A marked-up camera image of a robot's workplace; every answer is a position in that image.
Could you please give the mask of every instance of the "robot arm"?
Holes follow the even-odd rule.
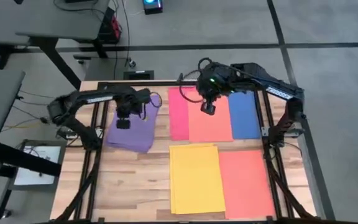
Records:
[[[200,65],[204,61],[208,61],[209,64],[201,69]],[[269,144],[284,146],[284,134],[294,122],[306,118],[303,114],[303,89],[270,76],[256,63],[238,63],[228,66],[203,58],[198,63],[198,69],[201,74],[197,79],[197,90],[204,99],[201,111],[207,114],[214,114],[213,102],[217,98],[222,95],[229,96],[235,92],[265,90],[287,101],[284,115],[274,127],[269,128]]]
[[[101,148],[101,140],[95,130],[84,126],[75,118],[75,114],[83,105],[114,100],[117,104],[117,128],[129,129],[130,114],[142,113],[142,105],[151,101],[150,90],[144,88],[136,91],[127,85],[117,85],[106,90],[74,91],[68,95],[59,96],[48,106],[52,123],[70,128],[81,137],[85,150]]]

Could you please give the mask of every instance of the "purple cloth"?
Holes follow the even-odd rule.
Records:
[[[155,105],[159,105],[158,95],[151,96]],[[135,152],[147,152],[154,142],[155,120],[157,118],[158,108],[151,103],[146,104],[146,118],[141,120],[138,115],[130,114],[129,120],[131,127],[129,129],[118,129],[116,126],[118,117],[114,114],[112,123],[105,144],[112,147],[123,147]]]

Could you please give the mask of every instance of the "yellow paper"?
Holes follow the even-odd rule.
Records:
[[[174,151],[182,148],[196,148],[196,147],[208,147],[213,146],[213,143],[210,144],[190,144],[190,145],[182,145],[182,146],[170,146],[169,147],[169,161],[170,161],[170,188],[171,188],[171,213],[176,214],[175,209],[175,185],[173,184],[173,160],[174,160]]]
[[[225,211],[217,147],[175,150],[172,167],[176,214]]]

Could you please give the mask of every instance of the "wheel caster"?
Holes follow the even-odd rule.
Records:
[[[136,62],[134,60],[132,60],[132,59],[129,59],[129,67],[130,68],[136,67]]]
[[[5,210],[4,211],[4,214],[2,215],[1,218],[7,218],[7,217],[10,217],[12,215],[12,211],[10,210]]]

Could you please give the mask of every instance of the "colored paper sheet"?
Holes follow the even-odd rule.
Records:
[[[172,169],[176,214],[225,211],[217,147],[175,150]]]
[[[214,146],[213,143],[209,144],[190,144],[190,145],[181,145],[181,146],[170,146],[169,147],[169,161],[170,161],[170,189],[171,189],[171,213],[176,214],[176,204],[175,204],[175,184],[173,184],[173,160],[174,160],[174,152],[175,150],[180,150],[181,148],[196,148],[196,147],[208,147]]]
[[[234,139],[259,139],[260,128],[254,93],[234,93],[228,98]]]
[[[199,98],[198,93],[191,91],[189,98]],[[201,103],[187,103],[189,111],[189,140],[191,142],[233,141],[229,105],[226,97],[214,102],[215,114],[202,112]]]
[[[274,215],[262,151],[220,152],[226,218]]]
[[[183,94],[195,91],[194,87],[183,87]],[[170,134],[174,141],[189,140],[187,101],[179,92],[179,87],[168,89]]]
[[[155,105],[158,104],[159,97],[157,95],[153,95],[151,99]],[[154,142],[155,120],[157,119],[158,108],[148,103],[145,109],[147,117],[144,120],[138,115],[129,115],[129,120],[131,121],[129,129],[117,128],[118,117],[117,113],[115,113],[106,138],[106,144],[124,147],[135,152],[147,152]]]

